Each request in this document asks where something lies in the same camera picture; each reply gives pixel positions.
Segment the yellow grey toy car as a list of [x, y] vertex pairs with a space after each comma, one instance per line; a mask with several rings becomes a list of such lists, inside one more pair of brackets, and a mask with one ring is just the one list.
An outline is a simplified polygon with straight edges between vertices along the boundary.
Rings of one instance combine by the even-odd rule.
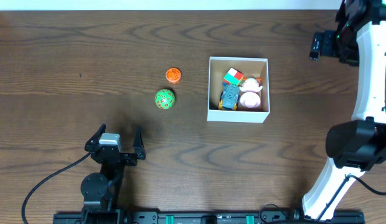
[[236, 111], [238, 106], [240, 89], [236, 85], [225, 85], [220, 95], [219, 110]]

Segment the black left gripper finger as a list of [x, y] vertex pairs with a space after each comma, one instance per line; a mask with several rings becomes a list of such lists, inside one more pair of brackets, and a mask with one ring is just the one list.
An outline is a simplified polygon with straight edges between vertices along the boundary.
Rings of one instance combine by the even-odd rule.
[[98, 131], [86, 142], [86, 145], [96, 145], [99, 144], [99, 140], [101, 138], [101, 135], [105, 133], [106, 130], [106, 124], [102, 124]]
[[145, 153], [145, 148], [144, 148], [143, 139], [141, 135], [141, 126], [137, 127], [136, 134], [133, 141], [133, 149], [136, 154]]

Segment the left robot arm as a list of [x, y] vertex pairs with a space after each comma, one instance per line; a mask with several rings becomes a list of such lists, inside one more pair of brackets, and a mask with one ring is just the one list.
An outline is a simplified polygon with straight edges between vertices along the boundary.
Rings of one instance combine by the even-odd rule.
[[141, 127], [136, 130], [133, 153], [122, 151], [119, 134], [106, 133], [105, 130], [106, 125], [101, 125], [85, 144], [90, 157], [101, 165], [100, 171], [86, 176], [80, 186], [83, 206], [87, 210], [111, 210], [118, 200], [124, 168], [136, 166], [139, 160], [146, 158]]

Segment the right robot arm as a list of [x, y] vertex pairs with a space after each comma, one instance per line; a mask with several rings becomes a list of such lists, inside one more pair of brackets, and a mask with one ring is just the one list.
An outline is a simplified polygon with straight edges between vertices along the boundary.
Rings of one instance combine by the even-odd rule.
[[344, 0], [336, 22], [336, 30], [314, 34], [309, 58], [335, 57], [359, 68], [355, 108], [350, 121], [329, 130], [325, 166], [291, 221], [363, 223], [358, 213], [336, 211], [350, 186], [384, 194], [361, 176], [386, 161], [386, 0]]

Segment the green ball with red numbers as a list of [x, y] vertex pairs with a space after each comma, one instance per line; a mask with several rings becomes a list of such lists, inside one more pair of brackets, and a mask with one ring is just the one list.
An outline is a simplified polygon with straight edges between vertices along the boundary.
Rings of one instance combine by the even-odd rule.
[[161, 89], [155, 95], [155, 104], [158, 108], [168, 110], [174, 106], [176, 97], [169, 89]]

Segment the multicolour puzzle cube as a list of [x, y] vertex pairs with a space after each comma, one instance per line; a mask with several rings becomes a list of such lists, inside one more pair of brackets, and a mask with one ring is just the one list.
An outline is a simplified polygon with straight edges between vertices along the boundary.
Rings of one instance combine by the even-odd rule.
[[228, 72], [225, 74], [222, 80], [222, 85], [236, 85], [239, 86], [243, 81], [243, 74], [234, 68], [230, 68]]

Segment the pink white duck toy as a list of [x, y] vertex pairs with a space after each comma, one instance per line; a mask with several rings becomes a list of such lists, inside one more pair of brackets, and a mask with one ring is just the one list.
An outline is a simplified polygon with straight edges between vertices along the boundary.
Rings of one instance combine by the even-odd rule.
[[240, 104], [246, 108], [258, 108], [261, 105], [259, 93], [263, 87], [260, 85], [260, 78], [247, 78], [239, 87], [242, 95]]

